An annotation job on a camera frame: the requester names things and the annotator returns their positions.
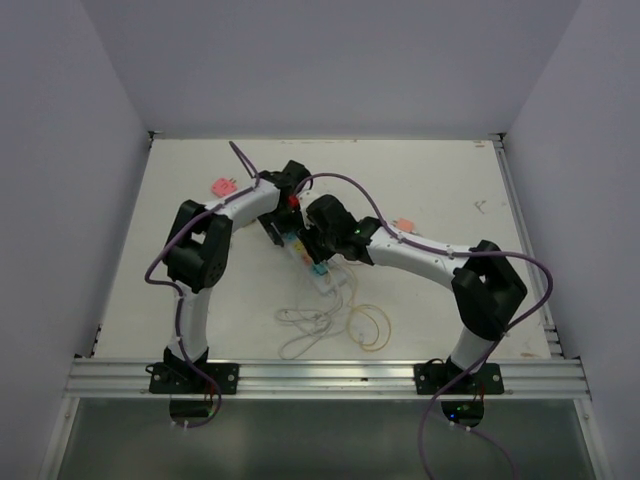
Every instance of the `black clamp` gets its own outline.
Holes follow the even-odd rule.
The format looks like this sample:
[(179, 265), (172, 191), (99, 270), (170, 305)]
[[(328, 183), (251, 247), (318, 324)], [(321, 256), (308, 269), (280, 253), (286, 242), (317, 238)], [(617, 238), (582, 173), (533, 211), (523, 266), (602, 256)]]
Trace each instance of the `black clamp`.
[(273, 212), (258, 217), (262, 228), (267, 232), (271, 241), (280, 247), (284, 247), (282, 235), (296, 232), (304, 227), (302, 214), (296, 204), (291, 203), (291, 197), (295, 188), (305, 178), (311, 176), (311, 172), (304, 165), (294, 160), (289, 160), (281, 172), (260, 172), (260, 178), (273, 183), (280, 190), (278, 206)]
[[(216, 381), (222, 395), (235, 395), (240, 376), (240, 365), (227, 362), (207, 362), (208, 350), (194, 365)], [(147, 365), (145, 371), (151, 374), (149, 392), (154, 394), (189, 395), (209, 394), (210, 386), (185, 363), (165, 348), (162, 362)]]
[(347, 260), (373, 265), (367, 246), (371, 236), (380, 228), (380, 220), (364, 217), (356, 221), (333, 195), (322, 195), (307, 207), (309, 229), (298, 232), (314, 263), (330, 259), (336, 253)]

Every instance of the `tangled white wire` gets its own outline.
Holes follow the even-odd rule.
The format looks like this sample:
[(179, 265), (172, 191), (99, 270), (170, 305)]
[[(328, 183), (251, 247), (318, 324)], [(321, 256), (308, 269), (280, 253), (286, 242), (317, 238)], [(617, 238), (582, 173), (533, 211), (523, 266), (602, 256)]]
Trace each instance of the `tangled white wire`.
[[(351, 289), (351, 296), (349, 300), (345, 303), (344, 296), (342, 294), (342, 289), (340, 285), (335, 281), (335, 278), (331, 274), (331, 270), (328, 269), (329, 280), (332, 284), (331, 295), (334, 298), (333, 304), (327, 309), (320, 308), (300, 308), (299, 295), (301, 285), (306, 282), (298, 281), (298, 287), (296, 289), (295, 294), (295, 307), (293, 308), (281, 308), (277, 310), (274, 314), (275, 320), (285, 326), (295, 326), (298, 330), (300, 330), (301, 334), (287, 340), (284, 344), (280, 346), (278, 349), (278, 355), (283, 360), (295, 360), (296, 358), (303, 355), (307, 352), (311, 347), (313, 347), (320, 340), (331, 338), (338, 336), (345, 331), (348, 332), (349, 337), (357, 343), (360, 348), (366, 352), (374, 352), (381, 350), (384, 348), (389, 339), (391, 338), (391, 322), (387, 314), (380, 308), (375, 305), (354, 305), (355, 296), (358, 289), (358, 279), (349, 267), (346, 269), (342, 268), (337, 264), (333, 264), (331, 268), (336, 268), (338, 270), (343, 271), (346, 274), (348, 279), (348, 285)], [(365, 312), (365, 310), (373, 310), (380, 313), (384, 320), (387, 322), (389, 327), (389, 333), (385, 342), (377, 348), (373, 348), (378, 340), (380, 339), (380, 327), (376, 320), (369, 314)], [(351, 320), (355, 316), (355, 314), (361, 314), (367, 317), (371, 322), (375, 325), (376, 335), (372, 342), (365, 343), (364, 335), (359, 335), (356, 339), (353, 336), (351, 330)], [(345, 322), (341, 327), (337, 327), (337, 320), (340, 318), (345, 318)], [(307, 340), (304, 347), (298, 350), (293, 355), (286, 355), (285, 350), (291, 345), (299, 342), (303, 342)]]

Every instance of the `white table surface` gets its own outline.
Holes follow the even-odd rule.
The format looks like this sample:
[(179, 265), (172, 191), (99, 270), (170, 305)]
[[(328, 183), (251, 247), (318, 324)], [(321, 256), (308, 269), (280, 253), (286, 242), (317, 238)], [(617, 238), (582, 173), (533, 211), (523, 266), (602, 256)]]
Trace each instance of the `white table surface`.
[[(513, 214), (491, 142), (435, 140), (242, 140), (238, 145), (259, 170), (280, 170), (289, 159), (312, 173), (338, 172), (369, 190), (389, 219), (403, 217), (427, 238), (476, 245), (481, 239), (503, 250), (521, 251)], [(170, 289), (149, 286), (144, 272), (163, 247), (179, 205), (207, 202), (219, 177), (249, 184), (226, 141), (156, 140), (154, 143), (111, 296), (96, 356), (160, 358), (173, 327)], [(337, 179), (318, 179), (318, 192), (336, 195), (356, 218), (372, 215), (360, 193)], [(530, 294), (522, 262), (514, 266)], [(165, 278), (166, 268), (156, 270)], [(346, 334), (319, 342), (302, 359), (429, 359), (451, 352), (462, 323), (452, 293), (425, 279), (388, 267), (355, 267), (358, 303), (375, 303), (389, 314), (393, 334), (376, 353), (365, 353)], [(294, 302), (299, 270), (256, 222), (232, 238), (227, 270), (214, 287), (209, 308), (209, 358), (277, 359), (278, 347), (295, 336), (276, 324), (276, 309)], [(301, 297), (323, 300), (303, 285)], [(364, 323), (356, 329), (369, 331)], [(549, 358), (542, 317), (514, 329), (493, 358)]]

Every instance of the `gray wall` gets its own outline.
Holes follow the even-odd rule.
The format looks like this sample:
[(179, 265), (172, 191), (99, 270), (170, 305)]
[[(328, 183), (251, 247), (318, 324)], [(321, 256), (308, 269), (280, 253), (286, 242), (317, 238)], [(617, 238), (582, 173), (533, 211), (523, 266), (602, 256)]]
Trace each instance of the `gray wall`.
[(146, 134), (77, 0), (0, 2), (0, 477), (34, 478), (87, 353)]
[(172, 137), (503, 132), (579, 0), (83, 0)]
[(507, 137), (560, 337), (619, 478), (640, 472), (640, 3), (583, 0)]

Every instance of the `pink tag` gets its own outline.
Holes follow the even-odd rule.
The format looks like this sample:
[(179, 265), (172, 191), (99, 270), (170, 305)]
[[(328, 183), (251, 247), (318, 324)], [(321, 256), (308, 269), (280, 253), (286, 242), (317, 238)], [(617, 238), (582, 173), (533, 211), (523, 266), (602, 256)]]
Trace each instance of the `pink tag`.
[(238, 190), (236, 184), (226, 178), (219, 178), (213, 185), (211, 185), (211, 192), (219, 198), (231, 195), (236, 190)]
[(413, 228), (415, 227), (413, 222), (411, 220), (407, 220), (406, 218), (399, 218), (395, 223), (398, 230), (402, 230), (403, 232), (407, 233), (413, 232)]

